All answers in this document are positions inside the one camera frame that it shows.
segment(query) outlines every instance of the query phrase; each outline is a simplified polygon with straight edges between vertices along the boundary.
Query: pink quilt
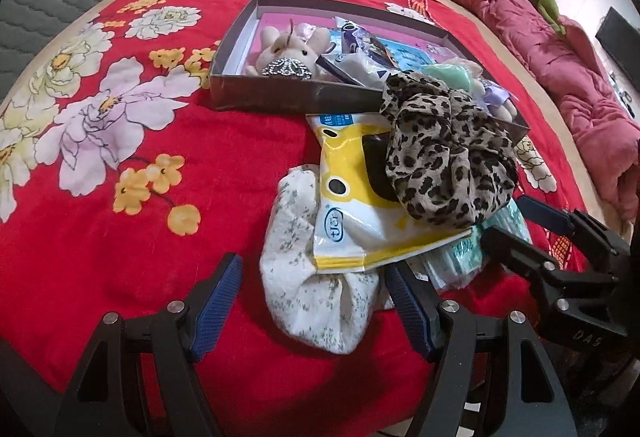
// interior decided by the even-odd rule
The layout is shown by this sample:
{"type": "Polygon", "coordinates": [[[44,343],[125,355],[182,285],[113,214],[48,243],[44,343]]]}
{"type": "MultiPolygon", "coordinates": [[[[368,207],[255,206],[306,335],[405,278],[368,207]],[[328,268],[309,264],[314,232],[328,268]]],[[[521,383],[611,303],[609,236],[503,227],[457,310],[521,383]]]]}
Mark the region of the pink quilt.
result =
{"type": "Polygon", "coordinates": [[[551,96],[598,194],[621,218],[633,220],[640,127],[619,105],[580,25],[561,17],[567,30],[563,38],[528,0],[453,1],[480,18],[551,96]]]}

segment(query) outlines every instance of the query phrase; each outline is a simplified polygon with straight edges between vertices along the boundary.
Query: cardboard box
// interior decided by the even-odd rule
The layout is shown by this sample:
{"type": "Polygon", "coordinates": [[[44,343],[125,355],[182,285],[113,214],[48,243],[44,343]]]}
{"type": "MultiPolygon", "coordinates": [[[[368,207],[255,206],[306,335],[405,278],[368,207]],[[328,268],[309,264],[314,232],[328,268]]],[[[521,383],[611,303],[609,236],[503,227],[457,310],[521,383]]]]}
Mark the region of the cardboard box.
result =
{"type": "MultiPolygon", "coordinates": [[[[329,29],[335,29],[334,17],[340,16],[364,26],[379,38],[401,43],[407,43],[406,39],[410,38],[478,62],[452,34],[400,14],[337,0],[251,0],[218,47],[209,73],[207,106],[214,110],[271,114],[355,114],[380,110],[382,92],[377,89],[321,80],[246,76],[247,60],[257,55],[258,32],[267,25],[267,18],[275,20],[278,16],[286,19],[283,24],[295,16],[329,29]]],[[[482,76],[494,80],[487,70],[482,76]]],[[[510,133],[514,144],[529,131],[520,114],[513,123],[498,122],[510,133]]]]}

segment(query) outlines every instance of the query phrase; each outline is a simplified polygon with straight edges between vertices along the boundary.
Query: beige bed sheet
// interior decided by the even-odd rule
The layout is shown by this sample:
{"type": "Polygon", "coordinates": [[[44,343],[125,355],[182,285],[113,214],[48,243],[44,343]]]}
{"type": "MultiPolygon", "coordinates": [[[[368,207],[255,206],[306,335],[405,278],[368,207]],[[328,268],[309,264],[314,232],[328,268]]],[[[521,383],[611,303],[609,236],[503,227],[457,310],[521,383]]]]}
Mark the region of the beige bed sheet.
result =
{"type": "MultiPolygon", "coordinates": [[[[22,75],[20,75],[18,80],[15,82],[8,96],[2,103],[2,106],[0,106],[0,113],[6,108],[9,100],[11,99],[11,96],[18,90],[18,88],[21,88],[27,84],[28,75],[32,74],[40,64],[46,62],[47,59],[52,56],[52,53],[55,52],[59,45],[66,42],[66,40],[75,35],[81,28],[82,24],[87,23],[87,21],[93,20],[102,8],[113,1],[114,0],[102,1],[92,10],[85,13],[81,18],[76,20],[76,22],[71,26],[67,27],[54,40],[52,40],[52,42],[50,42],[49,45],[47,45],[22,72],[22,75]]],[[[530,96],[533,97],[535,102],[542,110],[548,124],[558,135],[558,138],[562,143],[562,147],[564,147],[566,157],[571,164],[572,170],[574,171],[575,180],[578,184],[578,188],[580,189],[580,193],[582,194],[582,198],[588,209],[588,212],[598,220],[606,223],[610,228],[615,229],[618,232],[622,232],[623,226],[620,223],[620,218],[615,213],[614,209],[609,204],[603,202],[596,194],[593,182],[591,181],[587,169],[585,168],[584,163],[580,158],[580,154],[578,153],[571,133],[564,124],[564,121],[553,101],[542,89],[542,87],[540,87],[537,81],[525,70],[520,62],[518,62],[518,60],[500,42],[500,40],[478,18],[473,16],[461,6],[453,3],[451,0],[437,1],[445,4],[446,6],[449,6],[457,13],[466,16],[467,18],[472,20],[473,23],[476,24],[476,26],[478,26],[478,29],[480,30],[488,45],[491,46],[494,52],[500,57],[502,62],[507,65],[507,67],[513,72],[513,74],[521,81],[523,86],[529,92],[530,96]]]]}

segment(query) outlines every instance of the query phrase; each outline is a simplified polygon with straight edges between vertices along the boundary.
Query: bed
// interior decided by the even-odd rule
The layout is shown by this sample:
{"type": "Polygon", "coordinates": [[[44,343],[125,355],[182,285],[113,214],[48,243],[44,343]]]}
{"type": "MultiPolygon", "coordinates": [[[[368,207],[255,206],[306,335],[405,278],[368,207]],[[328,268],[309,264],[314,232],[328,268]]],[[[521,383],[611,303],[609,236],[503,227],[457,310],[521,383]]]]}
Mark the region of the bed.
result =
{"type": "MultiPolygon", "coordinates": [[[[223,429],[365,436],[413,414],[430,367],[393,311],[377,312],[348,356],[296,343],[271,320],[257,262],[276,185],[317,162],[319,148],[304,118],[203,106],[216,46],[248,1],[104,0],[20,75],[0,109],[0,335],[63,390],[105,312],[156,312],[234,251],[244,283],[197,368],[223,429]],[[149,167],[158,177],[147,194],[140,170],[149,167]]],[[[620,227],[556,106],[478,19],[449,0],[347,1],[418,13],[452,32],[532,125],[544,164],[520,165],[520,192],[620,227]]],[[[566,269],[583,269],[566,239],[530,230],[566,269]]],[[[447,297],[482,314],[536,316],[526,283],[499,267],[447,297]]],[[[150,403],[161,413],[157,390],[150,403]]]]}

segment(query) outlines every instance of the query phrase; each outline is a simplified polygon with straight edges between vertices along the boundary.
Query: leopard print fabric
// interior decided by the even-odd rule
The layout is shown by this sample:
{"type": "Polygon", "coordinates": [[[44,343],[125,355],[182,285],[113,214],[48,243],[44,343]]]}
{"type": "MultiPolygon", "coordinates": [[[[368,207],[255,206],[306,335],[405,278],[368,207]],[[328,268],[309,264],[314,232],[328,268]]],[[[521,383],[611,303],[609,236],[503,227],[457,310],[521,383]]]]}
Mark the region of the leopard print fabric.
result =
{"type": "Polygon", "coordinates": [[[393,124],[386,174],[414,219],[464,228],[510,201],[513,145],[467,92],[405,71],[387,79],[383,99],[380,113],[393,124]]]}

